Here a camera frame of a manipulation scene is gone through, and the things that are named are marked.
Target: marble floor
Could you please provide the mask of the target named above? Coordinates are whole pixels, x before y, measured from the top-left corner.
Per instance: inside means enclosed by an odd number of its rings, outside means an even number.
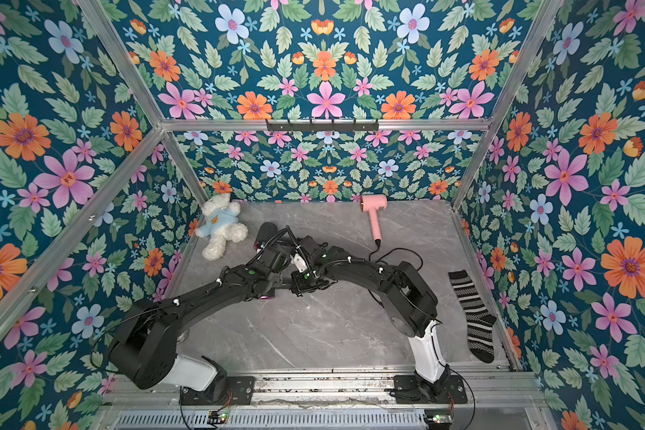
[[[379,255],[396,246],[421,254],[425,264],[420,274],[439,301],[438,318],[443,325],[437,327],[437,335],[442,353],[449,363],[480,363],[466,345],[464,312],[447,276],[450,271],[468,270],[449,210],[439,201],[389,202],[387,209],[378,212]],[[224,266],[247,262],[265,221],[280,228],[289,224],[298,237],[310,235],[354,255],[365,257],[375,249],[368,214],[356,203],[242,204],[239,219],[248,227],[249,237],[228,243],[225,255],[211,263],[201,256],[207,244],[201,239],[176,294],[215,280]],[[419,264],[415,255],[400,250],[387,257],[395,264],[403,259]],[[495,360],[506,360],[497,338],[494,344]],[[303,297],[278,290],[271,300],[226,307],[194,325],[178,352],[206,355],[228,372],[414,363],[406,337],[396,331],[384,310],[365,289],[347,282]]]

